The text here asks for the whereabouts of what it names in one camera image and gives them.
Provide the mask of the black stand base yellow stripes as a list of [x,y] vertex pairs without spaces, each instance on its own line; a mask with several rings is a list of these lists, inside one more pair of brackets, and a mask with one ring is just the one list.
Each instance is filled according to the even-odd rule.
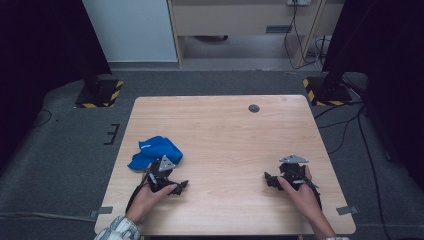
[[331,82],[326,77],[307,77],[302,83],[313,106],[341,106],[352,103],[347,87]]
[[76,108],[111,107],[122,88],[123,81],[117,79],[90,79],[84,86],[76,101]]

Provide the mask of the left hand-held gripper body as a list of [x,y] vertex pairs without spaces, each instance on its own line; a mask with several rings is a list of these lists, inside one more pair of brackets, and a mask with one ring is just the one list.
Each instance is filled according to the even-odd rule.
[[176,165],[166,156],[157,159],[149,167],[147,181],[152,192],[157,192],[173,182],[168,179]]

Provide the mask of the light wooden cabinet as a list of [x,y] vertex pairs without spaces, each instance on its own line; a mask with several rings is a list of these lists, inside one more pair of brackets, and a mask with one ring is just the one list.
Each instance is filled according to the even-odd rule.
[[294,65],[306,63],[314,38],[333,34],[345,0],[312,0],[287,6],[287,0],[167,0],[177,58],[183,61],[189,36],[267,35],[267,25],[291,25],[285,46]]

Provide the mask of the white panel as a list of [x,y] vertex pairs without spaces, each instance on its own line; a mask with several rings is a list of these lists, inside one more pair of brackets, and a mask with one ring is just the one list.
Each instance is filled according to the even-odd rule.
[[167,0],[82,0],[108,62],[176,62]]

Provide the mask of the person's right hand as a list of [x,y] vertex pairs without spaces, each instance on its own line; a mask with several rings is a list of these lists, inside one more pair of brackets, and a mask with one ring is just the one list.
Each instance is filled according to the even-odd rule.
[[313,190],[307,184],[302,184],[295,190],[283,177],[279,176],[277,180],[297,210],[308,221],[318,220],[323,215]]

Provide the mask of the blue cloth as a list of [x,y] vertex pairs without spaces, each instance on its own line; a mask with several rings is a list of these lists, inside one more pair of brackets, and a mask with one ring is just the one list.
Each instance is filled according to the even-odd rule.
[[146,169],[151,163],[166,156],[178,165],[183,157],[182,151],[168,138],[155,136],[138,143],[140,152],[134,154],[128,167],[133,171]]

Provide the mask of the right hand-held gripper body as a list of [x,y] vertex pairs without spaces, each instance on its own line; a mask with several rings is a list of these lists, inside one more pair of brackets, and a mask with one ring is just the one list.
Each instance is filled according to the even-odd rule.
[[298,190],[305,182],[305,168],[308,160],[291,154],[279,159],[281,165],[279,166],[281,176],[286,179],[290,185]]

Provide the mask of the person's left hand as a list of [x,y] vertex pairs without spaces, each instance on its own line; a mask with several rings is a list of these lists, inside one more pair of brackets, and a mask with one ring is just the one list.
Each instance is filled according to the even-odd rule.
[[170,194],[176,187],[176,184],[172,184],[157,192],[153,192],[148,184],[143,185],[134,197],[125,217],[136,225],[140,224],[143,218],[153,209],[153,207],[161,199]]

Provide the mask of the grey tape piece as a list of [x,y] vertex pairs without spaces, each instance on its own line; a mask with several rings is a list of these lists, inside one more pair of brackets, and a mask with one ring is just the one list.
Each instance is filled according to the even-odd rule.
[[360,210],[357,206],[344,206],[337,208],[337,213],[339,215],[346,215],[346,214],[357,214]]
[[98,218],[99,215],[102,214],[111,214],[113,210],[112,206],[107,206],[107,207],[99,207],[97,210],[91,210],[89,217],[93,220],[96,220]]

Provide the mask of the dark curtain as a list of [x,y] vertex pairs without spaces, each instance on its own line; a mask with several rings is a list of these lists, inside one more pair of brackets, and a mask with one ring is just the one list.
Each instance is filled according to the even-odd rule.
[[49,91],[110,72],[82,0],[0,0],[0,175]]
[[385,148],[424,191],[424,0],[345,0],[324,70],[368,77],[364,101]]

